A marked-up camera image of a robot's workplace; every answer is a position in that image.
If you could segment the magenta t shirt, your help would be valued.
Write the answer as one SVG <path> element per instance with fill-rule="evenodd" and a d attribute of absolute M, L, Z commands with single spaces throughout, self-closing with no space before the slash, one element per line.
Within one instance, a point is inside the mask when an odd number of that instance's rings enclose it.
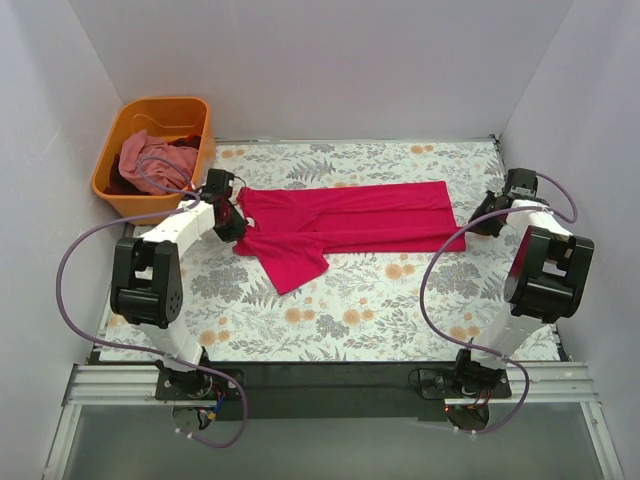
<path fill-rule="evenodd" d="M 329 254 L 434 253 L 457 232 L 443 181 L 303 190 L 244 188 L 251 220 L 234 251 L 284 295 L 321 276 Z"/>

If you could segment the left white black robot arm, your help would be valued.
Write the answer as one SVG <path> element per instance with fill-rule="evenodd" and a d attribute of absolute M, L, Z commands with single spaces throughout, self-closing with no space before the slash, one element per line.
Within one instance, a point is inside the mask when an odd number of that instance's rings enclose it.
<path fill-rule="evenodd" d="M 231 201 L 237 179 L 225 170 L 209 170 L 198 205 L 182 202 L 179 213 L 140 237 L 122 238 L 115 247 L 112 311 L 163 352 L 159 370 L 170 385 L 193 400 L 211 392 L 213 377 L 200 367 L 208 364 L 208 356 L 180 316 L 184 303 L 180 258 L 209 231 L 224 242 L 244 237 L 248 222 Z"/>

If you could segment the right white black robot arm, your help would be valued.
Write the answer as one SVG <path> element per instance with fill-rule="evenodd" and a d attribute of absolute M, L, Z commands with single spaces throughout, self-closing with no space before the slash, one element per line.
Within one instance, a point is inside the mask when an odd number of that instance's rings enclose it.
<path fill-rule="evenodd" d="M 487 192 L 469 221 L 470 231 L 485 237 L 497 237 L 509 226 L 520 245 L 505 280 L 503 309 L 472 340 L 481 348 L 463 348 L 456 356 L 452 383 L 464 397 L 496 389 L 506 377 L 506 359 L 531 334 L 573 316 L 580 305 L 595 244 L 558 223 L 538 197 L 542 177 L 533 170 L 510 169 L 502 190 Z"/>

